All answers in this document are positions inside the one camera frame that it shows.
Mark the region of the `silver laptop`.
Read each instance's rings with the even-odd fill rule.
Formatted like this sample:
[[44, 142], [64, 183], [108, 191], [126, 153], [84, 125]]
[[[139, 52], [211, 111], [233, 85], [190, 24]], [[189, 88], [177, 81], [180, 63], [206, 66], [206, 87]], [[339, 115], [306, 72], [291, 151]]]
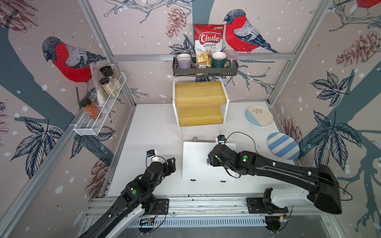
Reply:
[[184, 142], [182, 179], [197, 182], [235, 181], [223, 167], [213, 167], [208, 155], [217, 145], [216, 142]]

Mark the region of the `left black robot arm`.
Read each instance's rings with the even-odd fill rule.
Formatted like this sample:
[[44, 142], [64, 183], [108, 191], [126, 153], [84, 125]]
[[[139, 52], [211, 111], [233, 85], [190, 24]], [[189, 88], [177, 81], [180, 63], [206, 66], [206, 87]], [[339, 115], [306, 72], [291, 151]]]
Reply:
[[155, 208], [155, 188], [165, 177], [176, 171], [176, 159], [156, 156], [145, 172], [129, 182], [121, 195], [107, 212], [81, 238], [117, 237], [126, 226], [137, 217], [152, 212]]

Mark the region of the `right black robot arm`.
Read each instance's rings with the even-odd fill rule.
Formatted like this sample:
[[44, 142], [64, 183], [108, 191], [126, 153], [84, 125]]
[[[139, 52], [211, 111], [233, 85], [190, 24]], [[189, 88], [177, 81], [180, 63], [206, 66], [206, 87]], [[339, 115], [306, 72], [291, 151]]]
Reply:
[[207, 162], [213, 167], [223, 167], [241, 176], [262, 176], [293, 184], [308, 191], [306, 199], [317, 209], [341, 214], [340, 186], [330, 167], [300, 167], [278, 162], [255, 152], [237, 153], [219, 143], [208, 154]]

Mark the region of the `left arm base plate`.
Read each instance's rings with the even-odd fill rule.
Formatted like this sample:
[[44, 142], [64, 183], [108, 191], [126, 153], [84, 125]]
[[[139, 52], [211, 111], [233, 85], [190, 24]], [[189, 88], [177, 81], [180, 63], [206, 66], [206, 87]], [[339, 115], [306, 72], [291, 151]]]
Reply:
[[167, 215], [169, 208], [169, 199], [154, 199], [144, 209], [145, 215]]

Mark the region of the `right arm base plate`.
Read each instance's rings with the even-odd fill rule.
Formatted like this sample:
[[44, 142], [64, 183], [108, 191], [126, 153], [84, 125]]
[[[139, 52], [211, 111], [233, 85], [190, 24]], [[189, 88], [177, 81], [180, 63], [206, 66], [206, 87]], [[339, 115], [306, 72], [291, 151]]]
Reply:
[[247, 208], [250, 214], [286, 214], [289, 213], [287, 207], [279, 208], [272, 203], [263, 203], [263, 199], [259, 197], [246, 198]]

